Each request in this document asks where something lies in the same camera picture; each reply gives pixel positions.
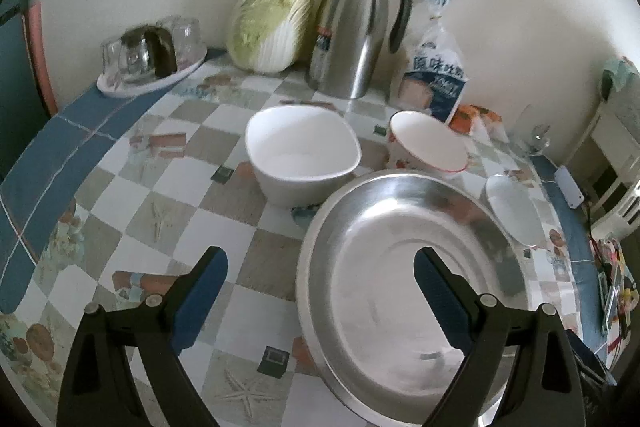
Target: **plastic bag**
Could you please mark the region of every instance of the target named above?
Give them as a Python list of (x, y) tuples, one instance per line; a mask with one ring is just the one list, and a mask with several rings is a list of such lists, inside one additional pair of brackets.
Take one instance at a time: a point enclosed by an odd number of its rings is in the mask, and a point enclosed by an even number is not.
[(450, 1), (425, 0), (415, 7), (389, 89), (393, 107), (420, 110), (447, 124), (466, 84), (462, 53), (440, 24)]

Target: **white bowl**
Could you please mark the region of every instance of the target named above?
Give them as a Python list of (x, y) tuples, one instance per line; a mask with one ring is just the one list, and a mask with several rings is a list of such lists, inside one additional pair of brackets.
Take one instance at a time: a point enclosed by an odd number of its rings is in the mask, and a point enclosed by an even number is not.
[(544, 248), (545, 230), (524, 185), (504, 174), (495, 174), (487, 179), (484, 191), (495, 217), (516, 241), (525, 247)]
[(417, 169), (443, 173), (466, 169), (462, 138), (440, 120), (418, 111), (399, 111), (389, 120), (388, 169)]
[(244, 134), (255, 177), (270, 203), (322, 203), (348, 181), (362, 152), (353, 129), (337, 113), (311, 105), (257, 112)]

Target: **upside-down glass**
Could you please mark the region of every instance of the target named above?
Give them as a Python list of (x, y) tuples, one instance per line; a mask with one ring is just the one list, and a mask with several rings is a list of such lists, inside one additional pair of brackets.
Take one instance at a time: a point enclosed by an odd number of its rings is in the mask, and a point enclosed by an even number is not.
[(102, 44), (102, 73), (104, 74), (108, 86), (114, 86), (122, 81), (118, 60), (122, 42), (120, 36), (113, 36), (105, 39)]
[(196, 60), (195, 53), (200, 42), (200, 22), (193, 17), (169, 15), (157, 24), (171, 32), (174, 40), (178, 69), (183, 70)]
[(146, 84), (176, 73), (174, 42), (168, 29), (142, 25), (120, 37), (120, 73), (123, 81)]
[(549, 147), (550, 126), (540, 119), (540, 111), (529, 104), (508, 132), (511, 150), (520, 158), (540, 156)]

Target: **tray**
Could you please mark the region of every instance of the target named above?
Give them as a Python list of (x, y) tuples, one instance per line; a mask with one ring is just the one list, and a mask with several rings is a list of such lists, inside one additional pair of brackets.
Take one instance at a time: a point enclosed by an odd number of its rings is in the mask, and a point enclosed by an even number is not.
[[(382, 171), (335, 192), (303, 241), (296, 280), (302, 331), (318, 370), (353, 412), (381, 427), (422, 425), (462, 363), (414, 279), (433, 247), (477, 293), (528, 309), (506, 232), (461, 191), (416, 171)], [(506, 352), (487, 403), (502, 394)]]
[(164, 78), (160, 78), (155, 82), (143, 84), (143, 86), (125, 86), (124, 84), (120, 84), (119, 86), (115, 87), (110, 86), (107, 83), (107, 79), (103, 73), (100, 74), (98, 80), (95, 81), (95, 85), (106, 96), (110, 96), (112, 98), (131, 98), (132, 96), (138, 96), (139, 94), (145, 94), (148, 92), (157, 91), (158, 89), (164, 89), (165, 87), (169, 87), (176, 82), (180, 82), (182, 79), (189, 76), (191, 73), (193, 73), (193, 71), (197, 70), (202, 65), (205, 57), (207, 56), (206, 44), (204, 44), (203, 42), (200, 43), (200, 48), (197, 50), (195, 56), (197, 57), (197, 59), (193, 64), (190, 64), (189, 66), (180, 71), (177, 71), (174, 74), (171, 74)]

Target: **white tray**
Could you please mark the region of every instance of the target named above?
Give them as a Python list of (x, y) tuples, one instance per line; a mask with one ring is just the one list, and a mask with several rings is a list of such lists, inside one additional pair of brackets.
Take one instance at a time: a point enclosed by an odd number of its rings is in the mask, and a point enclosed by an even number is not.
[(191, 64), (190, 66), (184, 68), (183, 70), (177, 71), (174, 74), (166, 76), (164, 78), (160, 78), (155, 82), (150, 82), (148, 84), (144, 84), (143, 86), (125, 86), (124, 84), (120, 84), (119, 86), (108, 86), (106, 77), (104, 74), (101, 74), (98, 77), (98, 80), (95, 81), (95, 85), (103, 92), (106, 96), (111, 96), (113, 98), (130, 98), (132, 96), (137, 96), (139, 94), (145, 94), (152, 91), (157, 91), (158, 89), (163, 89), (165, 87), (169, 87), (176, 82), (180, 82), (186, 76), (189, 76), (193, 71), (197, 70), (202, 63), (204, 62), (205, 57), (207, 56), (207, 46), (201, 42), (200, 48), (196, 52), (197, 60)]

